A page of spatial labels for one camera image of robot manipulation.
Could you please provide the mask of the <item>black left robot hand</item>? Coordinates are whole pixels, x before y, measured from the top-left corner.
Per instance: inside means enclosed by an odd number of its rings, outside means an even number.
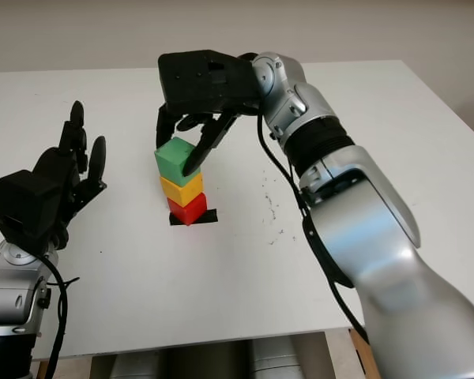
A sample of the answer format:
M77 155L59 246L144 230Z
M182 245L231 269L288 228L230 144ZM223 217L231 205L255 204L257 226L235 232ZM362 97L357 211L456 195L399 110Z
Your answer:
M77 100L71 108L70 119L64 122L58 146L45 151L33 168L34 174L61 187L50 236L59 250L65 249L69 241L68 226L72 218L107 188L103 182L107 152L105 137L95 139L88 155L84 123L84 107Z

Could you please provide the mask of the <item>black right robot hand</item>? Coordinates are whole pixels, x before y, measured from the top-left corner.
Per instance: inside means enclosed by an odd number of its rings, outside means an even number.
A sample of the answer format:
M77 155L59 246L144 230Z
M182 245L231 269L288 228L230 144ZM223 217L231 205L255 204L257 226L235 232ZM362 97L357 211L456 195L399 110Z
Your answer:
M257 107L243 107L242 109L228 109L220 113L205 111L195 114L175 114L167 109L164 103L158 112L156 123L156 147L166 144L176 130L185 132L201 125L201 139L188 155L182 175L187 177L193 174L205 161L210 151L218 146L231 126L240 116L257 116Z

